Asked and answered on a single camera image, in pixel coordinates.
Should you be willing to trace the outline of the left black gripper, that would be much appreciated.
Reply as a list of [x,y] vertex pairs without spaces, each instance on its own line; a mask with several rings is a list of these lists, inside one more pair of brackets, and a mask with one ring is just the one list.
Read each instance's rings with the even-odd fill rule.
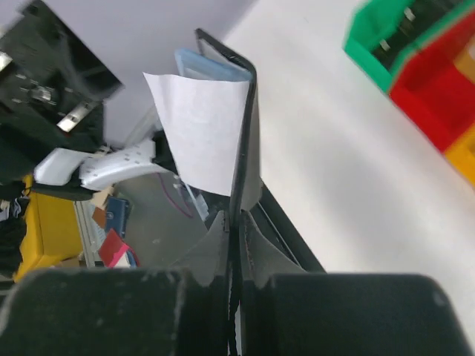
[[56,148],[95,152],[105,101],[121,87],[43,1],[29,1],[1,37],[1,180],[21,180]]

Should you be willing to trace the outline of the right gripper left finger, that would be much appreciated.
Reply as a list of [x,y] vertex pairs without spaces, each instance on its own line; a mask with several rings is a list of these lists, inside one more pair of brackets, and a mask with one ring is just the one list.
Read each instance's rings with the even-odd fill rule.
[[226,355],[229,218],[168,268],[48,268],[1,305],[3,355]]

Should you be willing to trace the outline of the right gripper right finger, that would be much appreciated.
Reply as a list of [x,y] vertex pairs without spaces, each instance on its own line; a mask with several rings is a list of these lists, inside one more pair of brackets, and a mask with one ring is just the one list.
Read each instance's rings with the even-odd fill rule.
[[240,219],[245,355],[472,355],[448,296],[420,274],[303,270]]

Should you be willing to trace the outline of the black card holder wallet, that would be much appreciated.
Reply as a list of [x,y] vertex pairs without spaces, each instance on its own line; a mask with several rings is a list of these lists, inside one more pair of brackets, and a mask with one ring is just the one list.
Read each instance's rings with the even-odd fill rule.
[[217,213],[208,233],[176,263],[182,277],[177,355],[236,355],[236,332],[246,331],[235,317],[246,314],[243,298],[248,261],[246,238],[258,228],[249,213],[261,198],[258,77],[255,66],[220,40],[198,28],[198,49],[250,76],[240,125],[228,205]]

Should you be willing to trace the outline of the white paper sheet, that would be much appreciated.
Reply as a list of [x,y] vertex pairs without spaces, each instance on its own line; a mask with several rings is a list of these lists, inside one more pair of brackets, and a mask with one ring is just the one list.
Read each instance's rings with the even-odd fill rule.
[[182,181],[229,196],[250,82],[144,77]]

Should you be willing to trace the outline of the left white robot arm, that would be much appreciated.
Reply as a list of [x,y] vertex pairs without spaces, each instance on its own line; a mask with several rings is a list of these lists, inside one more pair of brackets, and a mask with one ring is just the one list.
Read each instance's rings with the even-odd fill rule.
[[163,131],[120,150],[104,138],[121,81],[43,2],[29,1],[1,37],[1,184],[101,191],[175,171]]

